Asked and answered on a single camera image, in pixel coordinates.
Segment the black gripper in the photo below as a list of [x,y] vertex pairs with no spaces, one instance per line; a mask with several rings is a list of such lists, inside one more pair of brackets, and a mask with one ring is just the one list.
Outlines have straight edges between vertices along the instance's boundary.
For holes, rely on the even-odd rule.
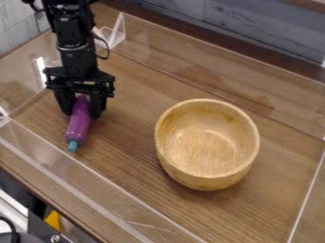
[[77,94],[89,95],[89,114],[97,120],[107,108],[107,98],[113,97],[115,77],[97,67],[93,46],[56,45],[61,64],[45,67],[45,87],[55,93],[55,98],[64,115],[69,116]]

